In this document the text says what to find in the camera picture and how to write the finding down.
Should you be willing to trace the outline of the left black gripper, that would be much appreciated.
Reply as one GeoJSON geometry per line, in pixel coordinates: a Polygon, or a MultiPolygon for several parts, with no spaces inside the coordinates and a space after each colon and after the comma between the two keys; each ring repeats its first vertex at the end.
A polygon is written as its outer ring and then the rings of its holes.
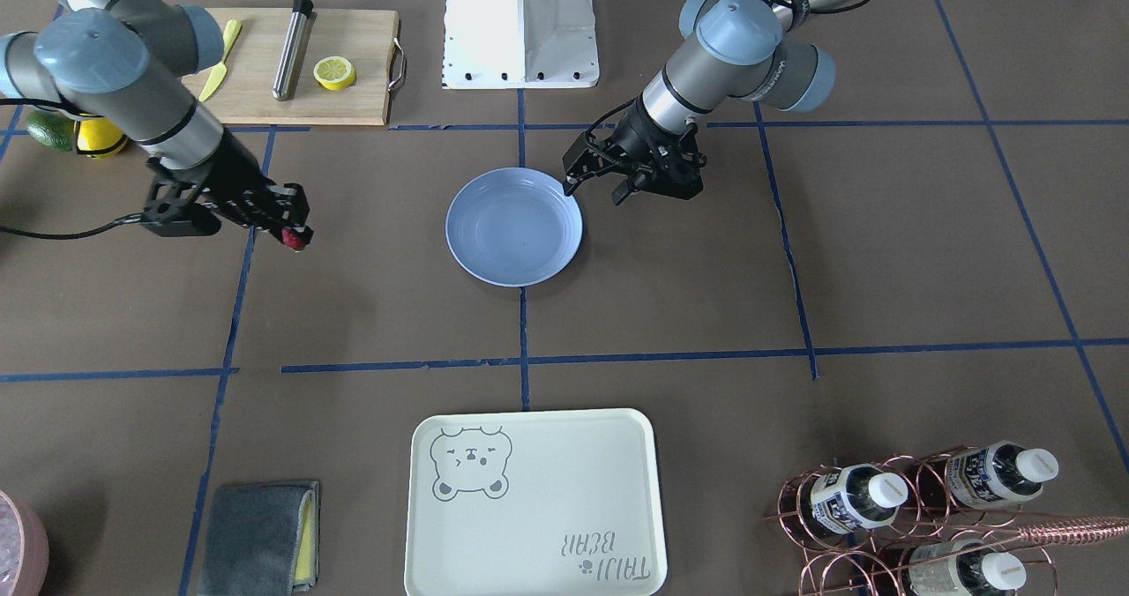
{"type": "Polygon", "coordinates": [[[564,196],[583,182],[621,175],[613,205],[636,193],[689,201],[703,190],[701,170],[708,158],[697,143],[698,124],[690,119],[681,133],[669,133],[644,109],[641,98],[610,109],[576,137],[564,151],[564,196]]]}

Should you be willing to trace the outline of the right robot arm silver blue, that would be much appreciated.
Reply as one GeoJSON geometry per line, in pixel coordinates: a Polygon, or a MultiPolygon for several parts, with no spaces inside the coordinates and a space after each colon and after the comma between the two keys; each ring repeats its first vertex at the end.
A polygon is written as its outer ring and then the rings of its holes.
{"type": "Polygon", "coordinates": [[[221,26],[196,5],[161,0],[56,0],[40,33],[3,37],[3,103],[106,119],[148,154],[145,209],[122,219],[161,237],[209,237],[228,220],[290,249],[313,239],[298,183],[263,174],[182,78],[217,65],[221,26]]]}

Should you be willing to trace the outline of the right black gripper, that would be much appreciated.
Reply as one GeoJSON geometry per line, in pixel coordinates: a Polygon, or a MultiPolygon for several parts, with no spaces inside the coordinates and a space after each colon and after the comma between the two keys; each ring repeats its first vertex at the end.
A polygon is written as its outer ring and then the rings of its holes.
{"type": "Polygon", "coordinates": [[[213,155],[201,165],[173,169],[157,157],[146,159],[154,181],[146,195],[141,226],[161,237],[210,237],[221,218],[266,231],[295,253],[306,249],[314,231],[305,190],[299,183],[278,185],[259,167],[259,159],[224,130],[213,155]]]}

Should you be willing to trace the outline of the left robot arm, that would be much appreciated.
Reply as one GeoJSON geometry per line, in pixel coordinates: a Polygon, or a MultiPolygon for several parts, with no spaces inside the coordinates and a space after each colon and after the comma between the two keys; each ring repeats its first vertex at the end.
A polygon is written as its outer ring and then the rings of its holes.
{"type": "Polygon", "coordinates": [[[835,62],[794,30],[868,2],[686,0],[680,11],[682,44],[634,99],[609,111],[616,128],[606,138],[584,130],[564,154],[564,195],[614,174],[620,177],[614,204],[636,193],[697,196],[708,161],[697,135],[707,116],[726,99],[794,113],[819,108],[834,89],[835,62]]]}

